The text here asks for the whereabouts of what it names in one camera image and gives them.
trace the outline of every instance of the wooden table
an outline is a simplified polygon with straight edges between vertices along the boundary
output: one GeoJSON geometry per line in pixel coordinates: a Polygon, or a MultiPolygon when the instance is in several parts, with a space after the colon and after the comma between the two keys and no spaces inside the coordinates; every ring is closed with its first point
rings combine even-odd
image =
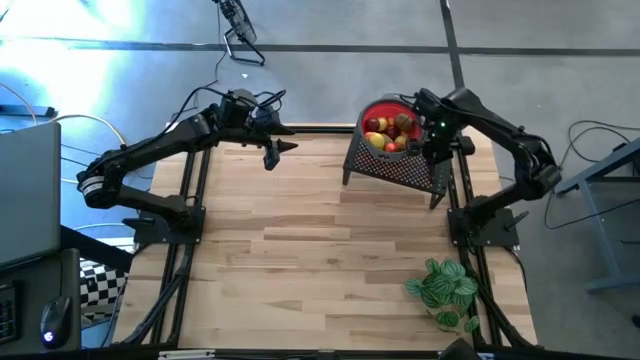
{"type": "MultiPolygon", "coordinates": [[[[491,142],[467,133],[477,147],[468,159],[475,194],[491,194],[500,188],[491,142]]],[[[404,288],[426,275],[427,258],[458,259],[446,230],[448,200],[429,211],[429,194],[355,173],[342,186],[350,135],[287,140],[300,146],[272,172],[263,169],[262,150],[213,151],[180,347],[441,350],[453,342],[456,335],[439,331],[404,288]]],[[[185,157],[158,163],[153,193],[178,194],[185,157]]],[[[135,258],[114,340],[156,300],[166,252],[153,245],[135,258]]],[[[487,249],[487,261],[496,301],[535,343],[520,268],[501,248],[487,249]]]]}

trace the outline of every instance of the gray floor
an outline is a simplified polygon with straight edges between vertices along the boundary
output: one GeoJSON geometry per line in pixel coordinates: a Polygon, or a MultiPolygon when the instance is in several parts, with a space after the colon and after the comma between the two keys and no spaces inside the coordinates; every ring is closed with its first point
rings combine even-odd
{"type": "MultiPolygon", "coordinates": [[[[0,36],[45,36],[100,40],[216,43],[215,7],[208,0],[15,1],[0,23],[0,36]],[[38,26],[31,26],[37,20],[38,26]]],[[[456,36],[465,47],[639,48],[633,0],[450,0],[456,36]]],[[[246,0],[260,44],[446,46],[437,0],[246,0]]],[[[157,133],[194,87],[214,78],[219,52],[67,50],[53,42],[8,42],[0,47],[0,80],[35,105],[64,113],[103,116],[128,142],[157,133]]],[[[447,54],[267,52],[265,68],[225,60],[220,88],[253,91],[286,88],[287,122],[355,122],[369,101],[389,92],[427,87],[445,95],[453,89],[447,54]]],[[[637,57],[463,56],[466,85],[487,107],[549,140],[556,158],[567,146],[566,129],[581,119],[639,126],[637,57]]],[[[202,95],[204,106],[214,97],[202,95]]],[[[15,103],[6,92],[0,102],[15,103]]],[[[0,128],[29,126],[0,119],[0,128]]],[[[627,132],[628,137],[637,134],[627,132]]],[[[89,120],[63,124],[63,142],[102,152],[118,145],[102,125],[89,120]]],[[[587,156],[605,156],[620,142],[594,132],[578,144],[587,156]]],[[[91,156],[64,150],[83,162],[91,156]]],[[[512,177],[508,153],[496,149],[501,175],[512,177]]],[[[570,155],[564,176],[588,164],[570,155]]],[[[63,175],[79,166],[63,162],[63,175]]],[[[141,173],[149,175],[152,168],[141,173]]],[[[141,189],[150,182],[135,176],[141,189]]],[[[128,209],[88,210],[73,185],[62,184],[62,222],[78,226],[116,222],[128,209]]],[[[585,215],[579,194],[554,199],[551,224],[585,215]]],[[[540,344],[550,349],[640,358],[640,330],[630,317],[640,313],[640,289],[600,295],[584,291],[587,281],[606,274],[589,221],[556,231],[543,226],[544,201],[519,203],[530,215],[519,224],[521,257],[540,344]]],[[[130,235],[124,228],[87,232],[130,235]]]]}

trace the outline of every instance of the green plant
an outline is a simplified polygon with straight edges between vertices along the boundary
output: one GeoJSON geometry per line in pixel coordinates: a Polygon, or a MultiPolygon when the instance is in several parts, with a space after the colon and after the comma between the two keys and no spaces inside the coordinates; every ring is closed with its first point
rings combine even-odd
{"type": "Polygon", "coordinates": [[[480,325],[478,316],[466,322],[463,318],[475,299],[478,283],[465,275],[464,266],[451,259],[442,264],[428,259],[425,265],[429,275],[424,280],[407,280],[407,291],[422,298],[427,312],[436,319],[440,330],[458,334],[461,329],[468,333],[475,330],[480,325]]]}

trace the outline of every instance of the desk leg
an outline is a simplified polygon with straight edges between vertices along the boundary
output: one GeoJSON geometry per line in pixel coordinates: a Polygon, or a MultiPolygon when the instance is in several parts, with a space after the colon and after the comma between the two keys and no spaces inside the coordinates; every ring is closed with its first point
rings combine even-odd
{"type": "Polygon", "coordinates": [[[78,249],[80,256],[85,259],[126,273],[131,269],[132,254],[62,225],[60,226],[60,243],[62,249],[78,249]]]}

